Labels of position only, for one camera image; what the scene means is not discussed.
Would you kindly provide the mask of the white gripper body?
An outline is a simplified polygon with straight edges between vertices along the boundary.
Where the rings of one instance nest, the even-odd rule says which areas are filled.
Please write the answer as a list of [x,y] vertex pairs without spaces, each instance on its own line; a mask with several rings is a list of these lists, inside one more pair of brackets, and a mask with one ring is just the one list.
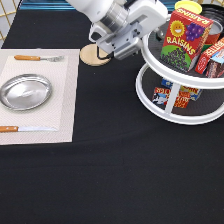
[[168,10],[159,0],[113,0],[106,14],[91,25],[89,39],[116,59],[137,53],[142,38],[166,23]]

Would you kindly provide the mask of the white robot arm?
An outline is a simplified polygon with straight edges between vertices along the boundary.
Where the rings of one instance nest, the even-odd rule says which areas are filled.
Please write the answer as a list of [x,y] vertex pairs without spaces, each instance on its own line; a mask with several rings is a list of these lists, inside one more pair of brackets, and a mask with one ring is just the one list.
[[143,47],[142,38],[162,26],[168,10],[159,0],[66,0],[92,25],[89,40],[122,60]]

